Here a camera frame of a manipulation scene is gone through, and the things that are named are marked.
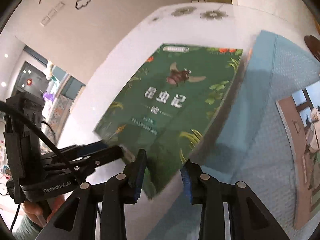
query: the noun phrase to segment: round metal pivot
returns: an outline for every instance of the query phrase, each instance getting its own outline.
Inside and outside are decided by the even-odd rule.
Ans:
[[[124,173],[119,173],[119,174],[116,176],[116,178],[119,179],[119,180],[125,179],[125,174],[124,174]]]
[[[237,183],[237,186],[238,186],[239,188],[245,188],[245,187],[247,186],[247,184],[245,184],[243,181],[239,181],[239,182]]]
[[[80,188],[81,189],[87,189],[89,187],[89,183],[88,182],[83,182],[83,183],[81,183],[81,185],[80,185]]]
[[[203,180],[208,180],[208,179],[210,179],[210,175],[206,174],[206,173],[203,173],[203,174],[200,175],[200,178],[203,179]]]

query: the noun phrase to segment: wheel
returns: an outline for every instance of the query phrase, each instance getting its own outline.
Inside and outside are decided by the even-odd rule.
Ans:
[[[8,193],[8,190],[7,190],[6,185],[3,183],[0,183],[0,194],[2,196],[5,196],[5,195],[7,195],[7,193]]]

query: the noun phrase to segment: green sleeve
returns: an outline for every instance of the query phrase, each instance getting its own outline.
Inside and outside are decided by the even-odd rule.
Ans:
[[[35,240],[40,233],[40,230],[41,228],[39,226],[24,215],[20,226],[12,234],[17,240]]]

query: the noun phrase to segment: insect illustration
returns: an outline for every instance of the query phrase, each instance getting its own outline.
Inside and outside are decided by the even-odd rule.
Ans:
[[[179,85],[180,82],[200,82],[202,80],[205,80],[206,77],[202,76],[202,77],[193,77],[190,76],[191,74],[191,70],[188,69],[184,69],[183,71],[179,71],[177,69],[177,63],[174,62],[170,65],[170,76],[167,77],[167,82],[171,85]]]

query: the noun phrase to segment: blue fabric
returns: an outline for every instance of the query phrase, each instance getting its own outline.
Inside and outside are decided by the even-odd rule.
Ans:
[[[291,239],[308,239],[320,221],[293,228],[296,186],[290,144],[276,101],[319,80],[320,63],[299,46],[262,31],[235,103],[202,169],[221,182],[247,182]],[[198,239],[201,205],[183,193],[147,239]]]

